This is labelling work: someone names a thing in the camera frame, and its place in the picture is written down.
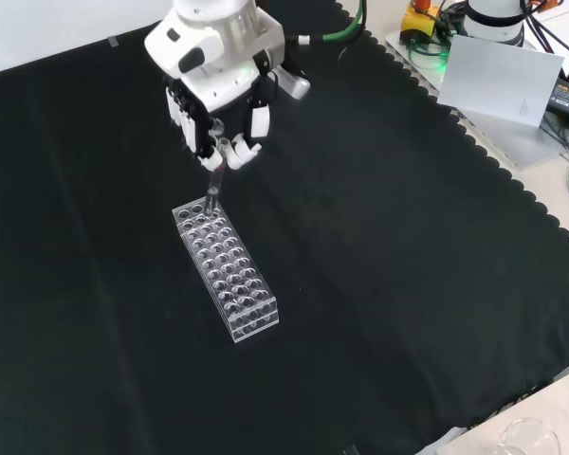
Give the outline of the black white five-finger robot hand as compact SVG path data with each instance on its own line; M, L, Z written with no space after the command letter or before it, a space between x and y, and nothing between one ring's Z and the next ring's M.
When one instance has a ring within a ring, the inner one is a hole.
M210 172L238 170L261 152L265 80L295 100L310 88L282 25L254 1L175 1L144 45L166 76L172 122Z

